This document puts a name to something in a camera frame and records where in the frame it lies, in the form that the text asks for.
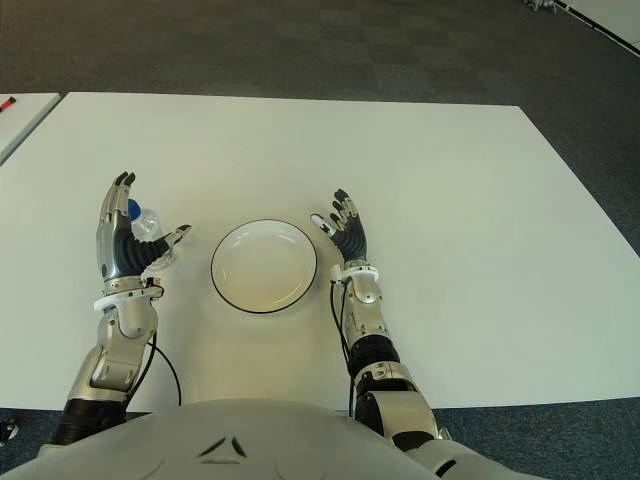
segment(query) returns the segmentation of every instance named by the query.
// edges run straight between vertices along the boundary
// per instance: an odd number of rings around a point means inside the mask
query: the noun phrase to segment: black cable
[[[125,411],[129,406],[129,404],[131,403],[131,399],[140,388],[140,385],[142,385],[142,381],[144,380],[144,377],[147,376],[147,372],[149,371],[149,367],[151,367],[151,362],[153,361],[153,355],[156,353],[157,340],[158,340],[158,332],[154,333],[153,337],[151,338],[151,353],[149,354],[149,358],[147,359],[147,364],[144,366],[144,370],[142,370],[142,373],[138,377],[138,381],[133,386],[133,388],[131,389],[131,393],[129,393],[129,396],[127,397],[127,401],[124,404]]]
[[[342,326],[344,325],[343,320],[344,320],[344,301],[346,299],[346,294],[347,294],[347,286],[349,285],[349,281],[351,280],[351,277],[349,277],[349,279],[347,279],[347,283],[345,283],[344,285],[344,289],[342,290],[342,306],[340,307],[340,336],[344,339],[344,335],[342,334]],[[349,416],[353,417],[353,390],[355,388],[355,379],[353,378],[353,376],[351,375],[351,372],[349,372],[349,377],[351,377],[351,381],[349,384]]]
[[[176,373],[176,369],[173,368],[173,365],[171,364],[171,361],[164,354],[164,352],[162,350],[160,350],[160,347],[155,347],[155,346],[153,346],[153,344],[148,343],[148,342],[147,342],[147,345],[149,345],[151,348],[156,349],[158,351],[158,353],[160,355],[162,355],[162,358],[165,359],[165,361],[167,362],[167,365],[169,365],[169,368],[171,369],[171,373],[173,373],[173,378],[176,381],[176,388],[178,389],[178,406],[182,405],[182,388],[180,388],[180,380],[178,380],[178,374]]]
[[[331,314],[333,315],[333,322],[336,324],[336,328],[338,329],[338,334],[340,335],[340,342],[342,344],[342,354],[344,355],[344,361],[347,364],[347,371],[349,371],[349,344],[347,343],[347,340],[344,338],[342,327],[344,325],[344,303],[347,298],[346,294],[347,294],[347,285],[349,283],[349,280],[351,279],[347,280],[347,283],[344,284],[344,288],[342,290],[340,321],[338,321],[338,315],[336,314],[336,308],[333,303],[333,292],[335,287],[334,282],[331,282],[331,291],[329,292],[330,301],[331,301]],[[354,384],[355,382],[350,372],[349,372],[349,378],[350,378],[349,380],[349,416],[353,417],[353,393],[355,389],[355,384]]]
[[[338,335],[340,335],[340,343],[342,345],[342,355],[344,356],[344,361],[347,364],[347,369],[349,368],[349,344],[344,338],[342,334],[342,328],[340,328],[340,323],[338,323],[338,315],[336,314],[336,307],[333,304],[333,290],[335,287],[335,283],[331,282],[331,291],[329,292],[329,303],[331,304],[331,315],[333,315],[333,323],[336,324],[336,328],[338,329]]]
[[[351,377],[351,382],[349,382],[349,416],[353,417],[353,391],[355,390],[354,380]]]

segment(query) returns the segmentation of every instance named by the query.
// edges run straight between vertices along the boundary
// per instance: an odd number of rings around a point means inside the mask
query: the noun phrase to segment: robotic arm
[[[352,388],[355,385],[356,389],[355,419],[437,477],[539,479],[513,472],[452,441],[446,429],[438,430],[433,411],[409,369],[400,362],[380,312],[382,293],[376,283],[379,274],[367,262],[367,241],[358,210],[344,190],[334,196],[333,206],[338,214],[331,214],[333,224],[318,214],[311,215],[311,221],[329,236],[344,258],[343,266],[332,269],[332,283],[341,284],[344,289],[336,325]]]
[[[104,297],[94,304],[102,312],[98,342],[75,379],[51,444],[68,445],[124,422],[135,393],[147,342],[155,343],[158,316],[151,301],[163,290],[140,275],[189,232],[183,225],[154,242],[139,242],[127,211],[135,174],[118,176],[105,196],[96,234],[98,267]],[[51,448],[45,445],[44,451]]]

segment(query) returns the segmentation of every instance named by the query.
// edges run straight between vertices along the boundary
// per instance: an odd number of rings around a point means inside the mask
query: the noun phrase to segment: gray carpet
[[[640,252],[640,59],[567,14],[534,14],[520,0],[0,0],[0,7],[7,92],[519,105]],[[19,413],[24,431],[0,449],[0,472],[31,458],[57,415]],[[8,414],[0,409],[0,418]],[[522,471],[640,478],[639,399],[438,417],[456,439]]]

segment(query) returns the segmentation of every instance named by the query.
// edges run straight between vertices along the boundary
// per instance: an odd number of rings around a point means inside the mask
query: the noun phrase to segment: blue bottle cap
[[[131,217],[131,221],[137,220],[140,216],[142,210],[140,209],[140,205],[133,198],[129,199],[129,217]]]

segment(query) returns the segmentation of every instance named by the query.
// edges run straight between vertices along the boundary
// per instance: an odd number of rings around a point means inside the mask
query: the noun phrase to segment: water bottle
[[[148,208],[141,208],[138,202],[132,198],[129,199],[129,216],[131,217],[131,232],[136,240],[153,242],[164,235],[156,212]],[[149,268],[151,270],[160,270],[173,262],[174,259],[175,254],[173,249],[170,249],[149,265]]]

